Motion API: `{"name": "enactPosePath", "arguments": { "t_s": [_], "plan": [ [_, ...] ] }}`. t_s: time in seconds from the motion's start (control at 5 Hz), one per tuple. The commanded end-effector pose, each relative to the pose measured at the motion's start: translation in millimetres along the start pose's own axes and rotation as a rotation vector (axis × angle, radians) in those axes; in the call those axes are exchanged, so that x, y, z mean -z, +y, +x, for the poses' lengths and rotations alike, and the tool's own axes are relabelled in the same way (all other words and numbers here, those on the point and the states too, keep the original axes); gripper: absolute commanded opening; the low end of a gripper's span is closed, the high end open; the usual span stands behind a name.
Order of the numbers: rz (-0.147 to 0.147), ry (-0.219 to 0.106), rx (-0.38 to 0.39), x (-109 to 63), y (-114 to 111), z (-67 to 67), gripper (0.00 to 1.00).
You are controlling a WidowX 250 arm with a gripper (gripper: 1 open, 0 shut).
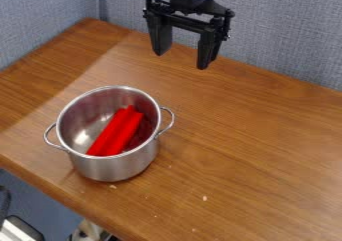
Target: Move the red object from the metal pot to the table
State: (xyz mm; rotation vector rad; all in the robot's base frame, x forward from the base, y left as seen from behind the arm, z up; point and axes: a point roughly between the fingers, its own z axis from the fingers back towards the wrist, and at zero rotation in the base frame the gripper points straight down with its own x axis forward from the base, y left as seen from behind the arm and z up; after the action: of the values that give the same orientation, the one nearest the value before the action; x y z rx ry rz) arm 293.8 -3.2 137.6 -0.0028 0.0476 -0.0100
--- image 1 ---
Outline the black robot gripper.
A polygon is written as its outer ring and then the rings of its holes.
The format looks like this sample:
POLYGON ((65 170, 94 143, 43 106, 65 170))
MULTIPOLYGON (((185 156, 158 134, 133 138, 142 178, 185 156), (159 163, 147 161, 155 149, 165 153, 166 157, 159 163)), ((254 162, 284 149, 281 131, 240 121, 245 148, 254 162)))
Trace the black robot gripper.
POLYGON ((146 0, 145 18, 155 54, 162 56, 172 48, 173 27, 201 33, 197 67, 205 70, 228 40, 234 17, 234 11, 216 0, 146 0))

